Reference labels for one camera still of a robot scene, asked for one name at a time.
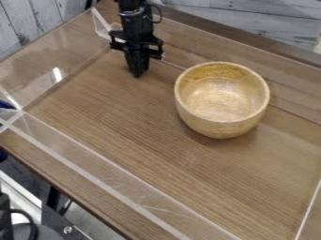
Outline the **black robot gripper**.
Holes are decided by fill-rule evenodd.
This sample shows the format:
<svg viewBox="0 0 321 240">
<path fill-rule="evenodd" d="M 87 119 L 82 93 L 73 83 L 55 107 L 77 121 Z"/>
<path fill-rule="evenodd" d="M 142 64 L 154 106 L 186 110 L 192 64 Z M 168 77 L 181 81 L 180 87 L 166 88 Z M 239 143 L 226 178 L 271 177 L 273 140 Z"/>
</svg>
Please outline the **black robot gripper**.
<svg viewBox="0 0 321 240">
<path fill-rule="evenodd" d="M 141 77 L 150 68 L 150 57 L 164 58 L 164 40 L 154 35 L 150 8 L 121 9 L 119 16 L 122 29 L 110 31 L 110 45 L 125 53 L 130 72 Z"/>
</svg>

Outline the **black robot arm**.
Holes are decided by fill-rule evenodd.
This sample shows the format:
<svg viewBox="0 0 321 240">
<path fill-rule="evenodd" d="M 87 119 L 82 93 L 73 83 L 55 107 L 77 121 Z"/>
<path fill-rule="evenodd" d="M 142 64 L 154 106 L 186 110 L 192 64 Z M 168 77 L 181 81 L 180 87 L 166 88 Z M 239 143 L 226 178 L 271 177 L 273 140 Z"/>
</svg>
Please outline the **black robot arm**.
<svg viewBox="0 0 321 240">
<path fill-rule="evenodd" d="M 122 29 L 110 31 L 110 47 L 125 53 L 130 72 L 134 77 L 141 77 L 150 69 L 150 60 L 164 59 L 165 42 L 154 35 L 154 26 L 162 20 L 153 19 L 154 4 L 149 0 L 115 2 L 119 6 Z"/>
</svg>

